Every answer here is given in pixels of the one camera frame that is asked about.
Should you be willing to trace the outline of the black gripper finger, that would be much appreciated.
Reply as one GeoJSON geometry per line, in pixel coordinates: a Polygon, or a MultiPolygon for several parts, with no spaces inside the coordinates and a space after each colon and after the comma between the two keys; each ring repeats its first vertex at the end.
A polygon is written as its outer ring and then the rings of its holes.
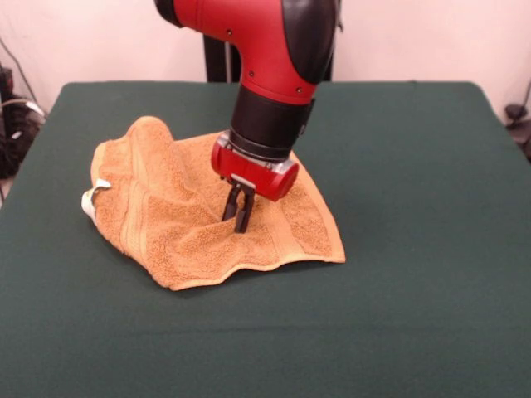
{"type": "Polygon", "coordinates": [[[232,183],[231,190],[228,193],[226,205],[222,213],[222,221],[227,221],[236,215],[238,210],[237,198],[241,192],[239,183],[232,183]]]}
{"type": "Polygon", "coordinates": [[[240,208],[236,215],[235,232],[245,233],[251,219],[251,213],[253,210],[255,201],[255,191],[246,189],[244,191],[243,207],[240,208]]]}

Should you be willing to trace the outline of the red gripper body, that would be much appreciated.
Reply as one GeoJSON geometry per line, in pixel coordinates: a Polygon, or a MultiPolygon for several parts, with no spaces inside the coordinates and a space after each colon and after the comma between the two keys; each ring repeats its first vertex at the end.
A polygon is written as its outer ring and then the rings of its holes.
{"type": "Polygon", "coordinates": [[[217,136],[211,164],[219,176],[253,188],[257,195],[270,201],[278,201],[287,195],[300,170],[300,165],[290,158],[280,163],[250,158],[230,143],[227,131],[217,136]]]}

